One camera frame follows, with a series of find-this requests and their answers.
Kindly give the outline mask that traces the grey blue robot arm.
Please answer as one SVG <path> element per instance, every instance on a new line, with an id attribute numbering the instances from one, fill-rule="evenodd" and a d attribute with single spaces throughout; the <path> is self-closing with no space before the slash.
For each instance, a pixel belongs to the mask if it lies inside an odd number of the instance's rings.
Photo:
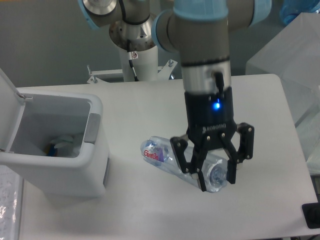
<path id="1" fill-rule="evenodd" d="M 238 164 L 253 156 L 254 127 L 234 121 L 229 33 L 271 8 L 270 0 L 176 0 L 153 20 L 152 41 L 181 63 L 188 127 L 169 143 L 182 174 L 204 192 L 234 184 Z"/>

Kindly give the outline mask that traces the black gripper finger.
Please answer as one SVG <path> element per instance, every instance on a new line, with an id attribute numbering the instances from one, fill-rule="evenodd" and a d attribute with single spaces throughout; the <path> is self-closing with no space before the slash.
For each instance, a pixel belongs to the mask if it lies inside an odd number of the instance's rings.
<path id="1" fill-rule="evenodd" d="M 207 157 L 208 148 L 204 143 L 200 146 L 194 146 L 191 160 L 188 162 L 185 157 L 185 151 L 188 147 L 188 137 L 172 137 L 169 141 L 173 150 L 178 167 L 184 174 L 190 174 L 197 180 L 198 187 L 207 191 L 204 174 L 202 171 L 203 163 Z"/>
<path id="2" fill-rule="evenodd" d="M 232 143 L 235 133 L 238 133 L 240 136 L 238 150 L 236 150 Z M 236 124 L 234 121 L 228 121 L 226 123 L 226 130 L 223 130 L 219 134 L 223 149 L 229 157 L 226 180 L 230 184 L 236 183 L 237 165 L 253 157 L 254 136 L 255 128 L 252 125 L 246 122 Z"/>

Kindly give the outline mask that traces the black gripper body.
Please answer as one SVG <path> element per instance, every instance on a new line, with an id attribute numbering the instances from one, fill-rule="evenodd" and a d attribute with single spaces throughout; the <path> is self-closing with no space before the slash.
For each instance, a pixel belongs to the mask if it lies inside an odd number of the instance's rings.
<path id="1" fill-rule="evenodd" d="M 231 139 L 236 132 L 232 88 L 222 95 L 214 93 L 184 93 L 189 140 L 200 151 L 225 149 L 232 163 L 237 162 L 236 149 Z"/>

